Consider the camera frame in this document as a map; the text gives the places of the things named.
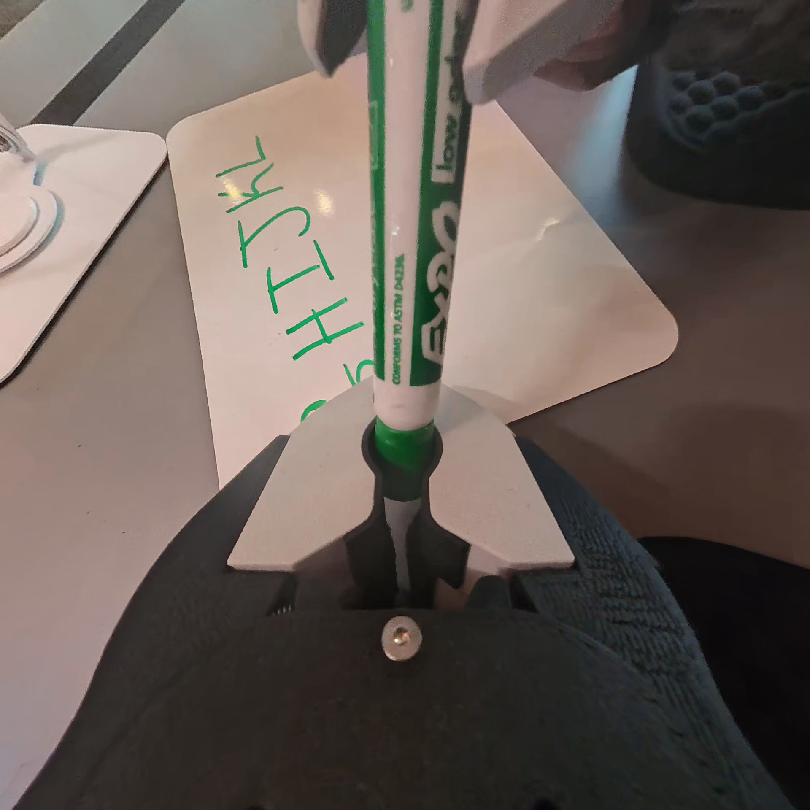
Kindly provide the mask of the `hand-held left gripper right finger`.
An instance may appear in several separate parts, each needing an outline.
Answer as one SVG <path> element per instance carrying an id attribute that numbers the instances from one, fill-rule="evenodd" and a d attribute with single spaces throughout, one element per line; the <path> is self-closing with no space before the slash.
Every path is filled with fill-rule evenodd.
<path id="1" fill-rule="evenodd" d="M 570 571 L 575 556 L 516 437 L 490 410 L 443 386 L 431 467 L 411 522 L 411 602 L 451 605 L 488 576 Z"/>

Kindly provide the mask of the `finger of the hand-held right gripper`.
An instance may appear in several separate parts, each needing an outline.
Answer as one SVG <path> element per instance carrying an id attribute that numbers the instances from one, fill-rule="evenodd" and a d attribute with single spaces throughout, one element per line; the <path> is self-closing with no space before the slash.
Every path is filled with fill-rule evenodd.
<path id="1" fill-rule="evenodd" d="M 367 28 L 367 2 L 298 1 L 297 22 L 311 63 L 328 78 L 359 47 Z"/>
<path id="2" fill-rule="evenodd" d="M 467 100 L 483 105 L 609 29 L 618 1 L 480 1 L 462 56 Z"/>

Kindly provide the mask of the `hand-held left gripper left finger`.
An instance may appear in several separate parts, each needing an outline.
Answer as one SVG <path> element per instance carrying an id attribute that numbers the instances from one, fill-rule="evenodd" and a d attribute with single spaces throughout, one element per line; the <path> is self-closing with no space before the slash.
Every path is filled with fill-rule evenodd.
<path id="1" fill-rule="evenodd" d="M 396 552 L 378 468 L 368 460 L 373 384 L 361 382 L 289 436 L 228 557 L 246 572 L 291 574 L 298 603 L 388 608 Z"/>

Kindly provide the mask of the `green marker cap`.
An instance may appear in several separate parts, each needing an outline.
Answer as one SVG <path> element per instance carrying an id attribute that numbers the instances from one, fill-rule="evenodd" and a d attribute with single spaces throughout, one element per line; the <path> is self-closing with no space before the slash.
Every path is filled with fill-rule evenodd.
<path id="1" fill-rule="evenodd" d="M 421 498 L 432 465 L 435 431 L 433 420 L 418 429 L 399 430 L 376 417 L 373 446 L 385 498 L 399 502 Z"/>

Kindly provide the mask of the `green dry-erase marker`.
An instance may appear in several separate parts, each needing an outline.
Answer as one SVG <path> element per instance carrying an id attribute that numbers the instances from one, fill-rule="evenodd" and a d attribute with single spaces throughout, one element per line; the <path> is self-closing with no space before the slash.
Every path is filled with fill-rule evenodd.
<path id="1" fill-rule="evenodd" d="M 367 2 L 373 401 L 389 430 L 437 410 L 471 125 L 470 2 Z"/>

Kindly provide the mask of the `white whiteboard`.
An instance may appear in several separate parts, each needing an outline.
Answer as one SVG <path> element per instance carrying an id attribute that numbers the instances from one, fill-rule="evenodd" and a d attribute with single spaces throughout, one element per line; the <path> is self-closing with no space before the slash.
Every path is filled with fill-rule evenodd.
<path id="1" fill-rule="evenodd" d="M 167 134 L 220 488 L 372 375 L 366 62 Z M 503 422 L 673 354 L 673 316 L 496 102 L 461 225 L 443 381 Z"/>

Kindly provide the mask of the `person's dark clothing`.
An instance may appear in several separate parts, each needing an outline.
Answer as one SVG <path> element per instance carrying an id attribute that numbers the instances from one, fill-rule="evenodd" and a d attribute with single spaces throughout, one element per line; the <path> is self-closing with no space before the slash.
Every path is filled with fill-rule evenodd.
<path id="1" fill-rule="evenodd" d="M 809 571 L 731 545 L 642 538 L 735 722 L 796 808 L 809 808 Z"/>

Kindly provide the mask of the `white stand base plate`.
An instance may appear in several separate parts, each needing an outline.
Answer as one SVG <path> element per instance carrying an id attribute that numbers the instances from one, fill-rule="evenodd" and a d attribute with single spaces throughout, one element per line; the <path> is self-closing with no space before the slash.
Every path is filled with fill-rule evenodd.
<path id="1" fill-rule="evenodd" d="M 167 159 L 136 130 L 2 118 L 1 382 L 27 360 Z"/>

